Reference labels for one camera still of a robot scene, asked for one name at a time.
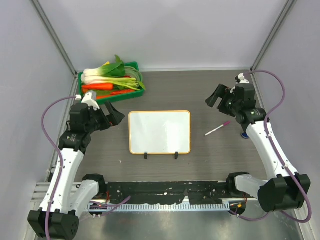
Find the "pink capped marker pen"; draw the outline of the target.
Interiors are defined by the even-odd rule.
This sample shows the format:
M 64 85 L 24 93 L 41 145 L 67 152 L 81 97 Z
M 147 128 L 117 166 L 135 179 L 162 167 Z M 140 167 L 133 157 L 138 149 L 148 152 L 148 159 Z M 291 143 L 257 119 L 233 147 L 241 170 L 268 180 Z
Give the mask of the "pink capped marker pen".
M 221 129 L 221 128 L 225 127 L 225 126 L 227 126 L 227 125 L 228 125 L 228 124 L 230 124 L 230 123 L 231 123 L 230 121 L 227 121 L 227 122 L 223 123 L 222 125 L 220 125 L 220 126 L 216 127 L 215 129 L 213 129 L 213 130 L 211 130 L 211 131 L 207 132 L 207 133 L 204 135 L 204 137 L 206 137 L 206 136 L 208 136 L 208 135 L 210 135 L 210 134 L 212 134 L 212 133 L 216 132 L 217 130 L 219 130 L 219 129 Z

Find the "yellow framed whiteboard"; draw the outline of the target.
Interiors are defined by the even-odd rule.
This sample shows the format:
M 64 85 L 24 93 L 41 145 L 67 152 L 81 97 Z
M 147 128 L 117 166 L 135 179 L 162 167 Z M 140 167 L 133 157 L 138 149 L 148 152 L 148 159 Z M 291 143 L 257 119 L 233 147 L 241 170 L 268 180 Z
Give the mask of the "yellow framed whiteboard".
M 183 155 L 191 151 L 188 110 L 131 111 L 129 151 L 133 155 Z

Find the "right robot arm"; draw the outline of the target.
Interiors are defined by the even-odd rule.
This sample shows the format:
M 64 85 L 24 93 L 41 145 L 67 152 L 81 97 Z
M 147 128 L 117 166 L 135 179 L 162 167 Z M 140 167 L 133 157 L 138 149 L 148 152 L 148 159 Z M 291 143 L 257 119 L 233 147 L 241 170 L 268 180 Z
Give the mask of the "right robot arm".
M 255 87 L 240 83 L 231 89 L 219 84 L 214 93 L 206 99 L 213 107 L 218 99 L 219 112 L 234 117 L 253 142 L 266 172 L 261 180 L 247 172 L 229 174 L 226 193 L 233 198 L 246 193 L 258 200 L 266 212 L 300 209 L 308 192 L 311 180 L 306 174 L 299 174 L 281 149 L 264 109 L 256 106 Z

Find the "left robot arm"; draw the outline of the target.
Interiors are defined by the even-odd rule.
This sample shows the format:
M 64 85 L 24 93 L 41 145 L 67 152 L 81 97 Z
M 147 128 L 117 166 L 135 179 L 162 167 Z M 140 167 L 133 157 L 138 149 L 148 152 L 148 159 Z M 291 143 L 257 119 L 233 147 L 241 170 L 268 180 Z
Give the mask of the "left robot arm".
M 90 201 L 102 199 L 107 192 L 105 179 L 100 174 L 87 174 L 75 193 L 72 193 L 78 168 L 83 161 L 91 135 L 119 125 L 125 115 L 110 102 L 105 115 L 95 101 L 79 102 L 71 106 L 67 129 L 54 148 L 58 154 L 56 169 L 47 193 L 38 210 L 31 210 L 28 223 L 40 238 L 72 240 L 80 218 Z

